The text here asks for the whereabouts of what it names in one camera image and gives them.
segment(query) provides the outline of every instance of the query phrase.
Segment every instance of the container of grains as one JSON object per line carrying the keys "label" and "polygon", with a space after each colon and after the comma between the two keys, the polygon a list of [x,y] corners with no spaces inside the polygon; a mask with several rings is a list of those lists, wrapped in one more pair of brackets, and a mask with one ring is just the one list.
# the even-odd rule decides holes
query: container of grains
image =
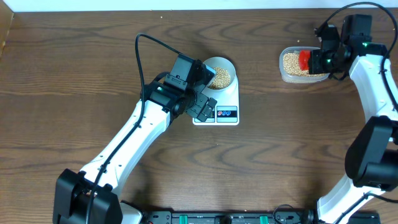
{"label": "container of grains", "polygon": [[315,83],[328,78],[327,74],[308,74],[308,70],[301,71],[299,54],[301,50],[316,50],[319,47],[288,47],[279,56],[279,70],[282,79],[288,83]]}
{"label": "container of grains", "polygon": [[212,57],[203,62],[216,70],[216,77],[206,88],[211,97],[217,98],[221,93],[232,93],[238,85],[234,65],[222,57]]}

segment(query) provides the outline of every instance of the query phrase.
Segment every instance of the red object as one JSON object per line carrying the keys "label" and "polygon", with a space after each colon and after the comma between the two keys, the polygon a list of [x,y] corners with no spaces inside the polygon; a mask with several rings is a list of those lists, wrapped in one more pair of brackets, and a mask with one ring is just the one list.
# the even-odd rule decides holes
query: red object
{"label": "red object", "polygon": [[311,57],[311,51],[309,50],[302,50],[300,55],[298,56],[298,65],[302,71],[308,70],[308,60]]}

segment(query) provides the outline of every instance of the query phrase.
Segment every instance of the wooden table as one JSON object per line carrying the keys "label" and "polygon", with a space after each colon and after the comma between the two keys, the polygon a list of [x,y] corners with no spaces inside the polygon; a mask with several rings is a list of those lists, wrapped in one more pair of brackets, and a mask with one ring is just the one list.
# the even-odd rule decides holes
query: wooden table
{"label": "wooden table", "polygon": [[[279,54],[319,46],[313,28],[333,11],[16,14],[0,63],[0,222],[50,223],[57,177],[91,161],[126,122],[141,89],[138,32],[193,58],[230,58],[241,123],[198,127],[179,117],[140,160],[120,199],[174,210],[314,208],[344,174],[363,110],[351,80],[283,82]],[[372,14],[374,41],[391,43],[392,24],[377,9],[343,11],[333,22],[341,27],[354,13]],[[148,40],[140,51],[146,82],[174,64],[172,52]],[[395,50],[393,72],[397,59]],[[377,210],[383,223],[398,220],[394,205],[375,199],[365,209]]]}

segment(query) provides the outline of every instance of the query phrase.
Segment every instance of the black mounting base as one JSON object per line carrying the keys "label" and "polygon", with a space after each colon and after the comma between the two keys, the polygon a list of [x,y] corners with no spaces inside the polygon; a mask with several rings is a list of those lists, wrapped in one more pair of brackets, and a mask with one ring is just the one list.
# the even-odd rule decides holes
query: black mounting base
{"label": "black mounting base", "polygon": [[[276,219],[282,224],[299,224],[303,211],[276,212]],[[348,224],[380,224],[379,214],[357,212],[351,216]],[[148,212],[141,224],[278,224],[272,218],[272,212],[264,213],[183,213]]]}

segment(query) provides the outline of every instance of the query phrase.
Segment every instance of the white backdrop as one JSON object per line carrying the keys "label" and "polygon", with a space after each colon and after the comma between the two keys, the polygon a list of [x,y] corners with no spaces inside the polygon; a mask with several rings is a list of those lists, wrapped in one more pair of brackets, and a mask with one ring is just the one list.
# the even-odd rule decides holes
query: white backdrop
{"label": "white backdrop", "polygon": [[[4,0],[14,12],[339,8],[358,1],[360,0]],[[384,7],[398,7],[398,0],[374,2]]]}

